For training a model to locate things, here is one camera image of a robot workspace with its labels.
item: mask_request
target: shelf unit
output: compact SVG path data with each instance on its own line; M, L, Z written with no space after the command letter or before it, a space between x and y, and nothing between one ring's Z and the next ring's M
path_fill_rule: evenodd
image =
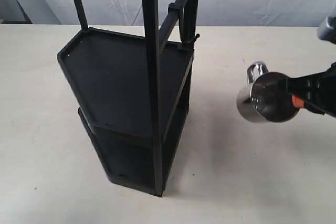
M189 109L198 0L176 0L159 29L142 0L145 37L88 27L57 55L108 179L162 196ZM179 21L181 42L168 41Z

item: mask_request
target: mug handle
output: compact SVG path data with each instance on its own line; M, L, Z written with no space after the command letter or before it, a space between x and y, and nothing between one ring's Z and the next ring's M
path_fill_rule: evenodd
M254 69L257 68L259 76L262 76L263 74L268 73L267 66L264 62L262 61L257 61L254 62L249 68L247 69L247 81L248 83L253 83L255 82L255 77L254 77Z

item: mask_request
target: table surface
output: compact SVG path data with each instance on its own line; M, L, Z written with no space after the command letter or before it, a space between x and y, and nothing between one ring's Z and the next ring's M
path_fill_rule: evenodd
M334 223L336 120L300 111L251 124L235 104L256 60L291 77L336 61L315 28L197 29L190 113L163 198L105 176L56 60L79 29L0 25L0 223Z

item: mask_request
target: stainless steel mug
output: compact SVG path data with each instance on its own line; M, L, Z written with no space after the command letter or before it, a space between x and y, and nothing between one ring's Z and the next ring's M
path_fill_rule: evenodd
M259 76L256 79L254 70ZM237 97L239 113L247 121L285 122L299 112L292 103L292 96L278 88L278 81L287 75L269 72L265 63L258 61L247 69L248 85L243 87Z

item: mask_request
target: robotic arm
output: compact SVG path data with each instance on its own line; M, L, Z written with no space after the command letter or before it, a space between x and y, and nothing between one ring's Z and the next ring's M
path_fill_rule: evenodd
M327 17L317 30L319 39L336 44L336 17ZM336 118L336 62L325 72L279 81L279 88L299 98L302 107Z

